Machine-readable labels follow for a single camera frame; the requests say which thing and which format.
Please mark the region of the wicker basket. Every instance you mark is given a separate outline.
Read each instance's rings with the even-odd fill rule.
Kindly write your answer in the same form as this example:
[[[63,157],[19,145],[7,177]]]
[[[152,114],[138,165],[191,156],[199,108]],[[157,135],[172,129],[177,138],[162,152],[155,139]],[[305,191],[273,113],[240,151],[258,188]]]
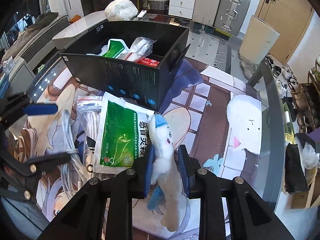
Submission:
[[[169,0],[147,0],[149,10],[165,11],[169,6]]]

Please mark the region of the green medicine bag in box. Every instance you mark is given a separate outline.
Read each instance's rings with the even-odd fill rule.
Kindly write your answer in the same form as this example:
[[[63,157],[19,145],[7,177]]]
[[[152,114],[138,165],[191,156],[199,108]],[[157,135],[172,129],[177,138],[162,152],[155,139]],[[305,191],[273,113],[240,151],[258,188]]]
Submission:
[[[128,51],[129,48],[122,39],[112,38],[109,39],[107,45],[100,48],[99,54],[87,53],[87,55],[117,59],[121,54],[126,54]]]

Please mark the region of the silver aluminium suitcase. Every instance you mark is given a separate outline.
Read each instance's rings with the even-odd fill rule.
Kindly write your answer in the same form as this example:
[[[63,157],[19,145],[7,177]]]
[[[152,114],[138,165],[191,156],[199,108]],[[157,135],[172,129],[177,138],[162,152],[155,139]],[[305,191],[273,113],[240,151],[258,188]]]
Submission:
[[[249,9],[251,0],[221,0],[214,28],[237,36]]]

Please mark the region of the beige suitcase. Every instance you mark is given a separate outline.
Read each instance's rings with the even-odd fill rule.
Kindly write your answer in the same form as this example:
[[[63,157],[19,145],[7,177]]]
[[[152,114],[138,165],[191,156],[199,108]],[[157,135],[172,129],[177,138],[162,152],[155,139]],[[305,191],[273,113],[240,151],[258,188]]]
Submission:
[[[212,27],[220,0],[195,0],[192,20]]]

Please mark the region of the wooden door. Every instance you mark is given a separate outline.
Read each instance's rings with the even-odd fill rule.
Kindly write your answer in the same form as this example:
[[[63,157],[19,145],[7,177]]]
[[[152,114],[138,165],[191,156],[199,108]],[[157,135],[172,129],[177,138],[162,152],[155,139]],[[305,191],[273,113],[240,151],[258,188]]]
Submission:
[[[302,40],[313,15],[308,0],[260,0],[255,16],[280,33],[269,53],[287,63]]]

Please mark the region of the red balloon glue bag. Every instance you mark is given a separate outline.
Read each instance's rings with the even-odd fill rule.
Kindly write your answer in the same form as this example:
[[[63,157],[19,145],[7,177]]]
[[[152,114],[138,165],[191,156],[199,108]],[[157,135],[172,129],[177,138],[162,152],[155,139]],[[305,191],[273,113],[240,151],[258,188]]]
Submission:
[[[136,63],[142,64],[144,66],[153,67],[153,68],[156,68],[159,65],[159,61],[154,59],[149,59],[147,57],[140,58],[138,61],[136,61]]]

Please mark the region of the green medicine bag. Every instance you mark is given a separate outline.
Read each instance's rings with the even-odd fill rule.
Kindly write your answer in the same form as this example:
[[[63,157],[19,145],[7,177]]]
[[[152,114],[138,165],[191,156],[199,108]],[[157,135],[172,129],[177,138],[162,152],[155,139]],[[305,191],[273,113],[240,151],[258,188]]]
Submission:
[[[99,54],[87,53],[87,55],[117,59],[121,54],[126,54],[128,51],[129,48],[122,39],[112,38],[109,39],[107,45],[100,48]]]
[[[154,111],[104,93],[94,150],[95,173],[118,174],[144,156]]]

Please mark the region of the white marble side table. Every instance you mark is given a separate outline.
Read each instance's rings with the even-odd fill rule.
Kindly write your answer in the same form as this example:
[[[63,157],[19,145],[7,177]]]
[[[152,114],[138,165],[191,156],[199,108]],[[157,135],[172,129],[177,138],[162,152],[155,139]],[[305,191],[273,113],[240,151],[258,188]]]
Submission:
[[[79,19],[78,21],[72,23],[53,38],[53,44],[57,50],[63,49],[67,44],[76,39],[79,35],[86,33],[92,27],[106,20],[104,11],[93,12],[84,18]]]

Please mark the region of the white remote control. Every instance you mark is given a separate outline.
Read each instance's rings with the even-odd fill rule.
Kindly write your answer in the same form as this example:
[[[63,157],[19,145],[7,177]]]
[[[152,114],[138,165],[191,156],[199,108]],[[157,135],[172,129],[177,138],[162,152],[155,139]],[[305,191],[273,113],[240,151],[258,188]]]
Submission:
[[[143,18],[146,15],[147,11],[146,10],[142,10],[138,15],[137,18]]]

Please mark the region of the white plush bunny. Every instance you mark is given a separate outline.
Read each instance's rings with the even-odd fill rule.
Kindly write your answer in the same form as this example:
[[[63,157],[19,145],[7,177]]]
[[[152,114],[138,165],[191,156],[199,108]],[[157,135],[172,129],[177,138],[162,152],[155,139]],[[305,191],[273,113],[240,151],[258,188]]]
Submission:
[[[236,95],[227,105],[227,120],[235,150],[260,154],[262,137],[261,102],[249,95]]]

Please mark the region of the grey sofa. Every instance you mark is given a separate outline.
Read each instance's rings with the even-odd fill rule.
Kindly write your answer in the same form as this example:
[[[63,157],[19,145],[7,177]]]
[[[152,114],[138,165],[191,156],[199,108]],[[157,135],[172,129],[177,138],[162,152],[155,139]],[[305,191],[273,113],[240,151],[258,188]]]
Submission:
[[[47,12],[37,17],[36,22],[18,35],[18,39],[5,52],[1,63],[22,58],[29,70],[37,65],[55,48],[52,38],[69,26],[68,16]]]

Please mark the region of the shoe rack with shoes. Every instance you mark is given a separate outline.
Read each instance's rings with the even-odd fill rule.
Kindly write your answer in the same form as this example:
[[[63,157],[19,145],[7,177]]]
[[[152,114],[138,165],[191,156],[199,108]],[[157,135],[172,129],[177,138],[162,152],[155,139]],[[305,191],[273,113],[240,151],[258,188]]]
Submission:
[[[301,133],[319,131],[319,59],[307,72],[307,82],[300,83],[289,66],[280,67],[267,55],[265,63],[271,69],[279,96],[298,124]]]

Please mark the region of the white blue plush toy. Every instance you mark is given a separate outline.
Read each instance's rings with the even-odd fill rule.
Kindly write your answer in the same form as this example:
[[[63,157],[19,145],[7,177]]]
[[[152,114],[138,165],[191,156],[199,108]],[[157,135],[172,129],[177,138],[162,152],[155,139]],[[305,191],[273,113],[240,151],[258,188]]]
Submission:
[[[167,120],[161,114],[154,114],[148,123],[150,140],[154,151],[151,185],[155,185],[147,207],[154,210],[165,200],[166,211],[161,225],[170,232],[178,230],[180,224],[179,200],[182,181],[174,159],[174,140]]]

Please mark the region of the white stuffing in plastic bag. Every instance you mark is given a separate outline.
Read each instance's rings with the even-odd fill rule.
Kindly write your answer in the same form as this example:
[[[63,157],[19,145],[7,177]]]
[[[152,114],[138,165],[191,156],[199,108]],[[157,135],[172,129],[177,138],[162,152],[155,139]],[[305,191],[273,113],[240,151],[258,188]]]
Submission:
[[[137,7],[130,0],[114,0],[104,10],[108,21],[129,21],[138,15]]]

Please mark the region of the beige cylindrical bin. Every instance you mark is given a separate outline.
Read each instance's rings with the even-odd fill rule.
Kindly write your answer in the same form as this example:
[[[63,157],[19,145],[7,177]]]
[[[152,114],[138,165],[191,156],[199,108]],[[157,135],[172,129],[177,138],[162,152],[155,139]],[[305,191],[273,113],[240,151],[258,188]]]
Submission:
[[[279,36],[280,33],[268,23],[252,15],[239,49],[240,59],[244,63],[259,65]]]

